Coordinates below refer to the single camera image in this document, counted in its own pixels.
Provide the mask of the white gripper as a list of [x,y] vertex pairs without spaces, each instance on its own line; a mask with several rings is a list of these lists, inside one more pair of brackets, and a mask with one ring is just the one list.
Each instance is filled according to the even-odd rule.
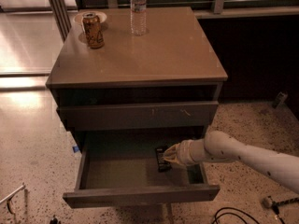
[[192,158],[192,146],[194,145],[193,140],[184,140],[179,144],[174,144],[164,152],[164,160],[176,163],[180,166],[191,166],[195,165],[195,161]]

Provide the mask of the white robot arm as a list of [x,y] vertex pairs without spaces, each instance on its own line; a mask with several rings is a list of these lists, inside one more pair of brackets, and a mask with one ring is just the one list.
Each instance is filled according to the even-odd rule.
[[240,161],[280,185],[299,193],[299,158],[270,149],[246,145],[220,131],[198,140],[184,140],[168,148],[163,158],[191,166],[202,161]]

